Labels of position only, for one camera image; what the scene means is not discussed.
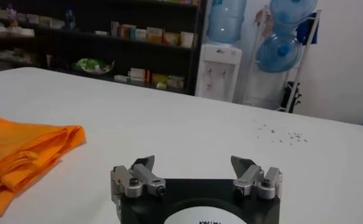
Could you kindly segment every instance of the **white wall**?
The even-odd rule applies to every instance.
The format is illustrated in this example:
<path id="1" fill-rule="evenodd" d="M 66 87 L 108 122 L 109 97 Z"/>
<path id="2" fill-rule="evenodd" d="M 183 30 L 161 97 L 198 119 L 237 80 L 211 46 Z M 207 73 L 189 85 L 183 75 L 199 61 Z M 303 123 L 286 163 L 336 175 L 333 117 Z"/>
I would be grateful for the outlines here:
<path id="1" fill-rule="evenodd" d="M 247 0 L 242 39 L 237 43 L 243 50 L 239 83 L 247 80 L 247 68 L 256 33 L 253 24 L 255 14 L 268 3 L 269 0 Z M 309 51 L 301 78 L 302 104 L 295 107 L 295 113 L 361 124 L 363 0 L 319 0 L 317 9 L 322 9 L 319 42 Z M 254 99 L 269 98 L 277 91 L 282 79 L 283 75 L 267 75 L 254 68 L 249 77 L 249 96 Z M 238 86 L 239 101 L 244 90 L 244 86 Z"/>

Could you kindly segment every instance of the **metal bracket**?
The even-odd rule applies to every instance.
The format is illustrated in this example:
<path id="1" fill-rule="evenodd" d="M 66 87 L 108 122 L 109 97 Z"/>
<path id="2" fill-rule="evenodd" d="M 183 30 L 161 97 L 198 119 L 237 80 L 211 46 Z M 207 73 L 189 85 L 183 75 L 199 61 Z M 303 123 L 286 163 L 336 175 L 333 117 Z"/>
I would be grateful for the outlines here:
<path id="1" fill-rule="evenodd" d="M 148 168 L 142 164 L 133 166 L 133 176 L 137 177 L 147 186 L 147 192 L 154 196 L 165 194 L 165 180 L 156 177 Z"/>
<path id="2" fill-rule="evenodd" d="M 271 200 L 281 197 L 283 175 L 278 168 L 270 167 L 264 177 L 264 171 L 250 159 L 232 156 L 231 163 L 238 179 L 233 181 L 234 192 L 239 198 L 251 194 L 257 188 L 258 197 Z"/>
<path id="3" fill-rule="evenodd" d="M 278 168 L 270 167 L 265 178 L 258 183 L 258 195 L 271 200 L 277 196 L 281 198 L 283 174 Z"/>
<path id="4" fill-rule="evenodd" d="M 137 159 L 130 170 L 116 166 L 111 171 L 111 199 L 118 205 L 122 195 L 138 198 L 143 194 L 144 185 L 148 194 L 162 196 L 165 194 L 165 180 L 156 177 L 152 172 L 154 156 Z"/>

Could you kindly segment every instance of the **water dispenser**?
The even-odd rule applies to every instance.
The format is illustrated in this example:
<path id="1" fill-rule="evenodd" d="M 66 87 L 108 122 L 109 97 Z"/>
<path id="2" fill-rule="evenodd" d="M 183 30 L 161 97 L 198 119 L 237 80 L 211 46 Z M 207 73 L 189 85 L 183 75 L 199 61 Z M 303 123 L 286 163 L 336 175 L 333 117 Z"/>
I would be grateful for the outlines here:
<path id="1" fill-rule="evenodd" d="M 195 95 L 232 102 L 242 51 L 217 44 L 203 44 Z"/>

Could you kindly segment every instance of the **orange bag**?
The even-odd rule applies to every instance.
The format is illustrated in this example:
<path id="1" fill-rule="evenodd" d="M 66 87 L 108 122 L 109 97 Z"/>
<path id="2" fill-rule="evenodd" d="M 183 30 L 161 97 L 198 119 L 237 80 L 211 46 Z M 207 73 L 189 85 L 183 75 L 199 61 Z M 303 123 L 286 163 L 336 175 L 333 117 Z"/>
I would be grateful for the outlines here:
<path id="1" fill-rule="evenodd" d="M 0 216 L 15 195 L 84 142 L 81 126 L 24 124 L 0 118 Z"/>

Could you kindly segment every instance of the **table surface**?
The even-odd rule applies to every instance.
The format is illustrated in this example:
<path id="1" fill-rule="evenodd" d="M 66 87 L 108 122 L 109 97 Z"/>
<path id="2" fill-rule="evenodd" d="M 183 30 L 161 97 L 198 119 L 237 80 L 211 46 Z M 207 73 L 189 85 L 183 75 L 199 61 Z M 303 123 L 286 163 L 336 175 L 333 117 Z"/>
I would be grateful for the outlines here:
<path id="1" fill-rule="evenodd" d="M 110 170 L 148 155 L 163 178 L 235 178 L 231 155 L 279 167 L 281 223 L 363 223 L 363 126 L 36 68 L 0 72 L 0 116 L 87 135 L 0 223 L 119 223 Z"/>

